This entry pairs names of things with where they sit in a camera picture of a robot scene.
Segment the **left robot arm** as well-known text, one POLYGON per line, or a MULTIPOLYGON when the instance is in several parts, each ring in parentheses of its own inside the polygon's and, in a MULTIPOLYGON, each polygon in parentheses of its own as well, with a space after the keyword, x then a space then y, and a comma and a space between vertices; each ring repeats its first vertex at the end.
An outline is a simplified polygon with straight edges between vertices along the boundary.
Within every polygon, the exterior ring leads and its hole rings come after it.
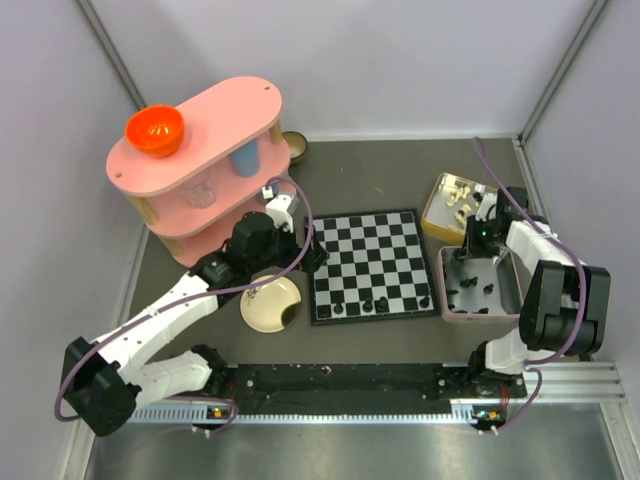
POLYGON ((304 243, 295 232, 267 214, 250 212, 233 228, 220 249, 201 259, 159 300, 114 331, 88 341, 79 337, 65 350, 54 415, 74 411, 98 437, 122 427, 132 414, 152 403, 193 392, 223 395, 229 414, 236 411, 227 363, 213 348, 199 344, 183 354, 155 362, 153 356, 181 332, 216 312, 247 289, 260 287, 255 275, 277 267, 316 271, 328 258, 313 226, 304 243))

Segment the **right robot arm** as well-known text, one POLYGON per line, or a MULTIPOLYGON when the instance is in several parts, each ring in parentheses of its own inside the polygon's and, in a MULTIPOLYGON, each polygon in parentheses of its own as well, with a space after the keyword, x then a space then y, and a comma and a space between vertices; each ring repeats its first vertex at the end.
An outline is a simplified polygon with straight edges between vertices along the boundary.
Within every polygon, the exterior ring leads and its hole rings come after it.
POLYGON ((513 385, 528 367, 590 355, 603 343, 610 273, 584 264, 544 218, 530 214, 523 189, 484 195, 443 267, 463 292, 458 313, 518 318, 508 334, 471 353, 466 380, 478 395, 513 385))

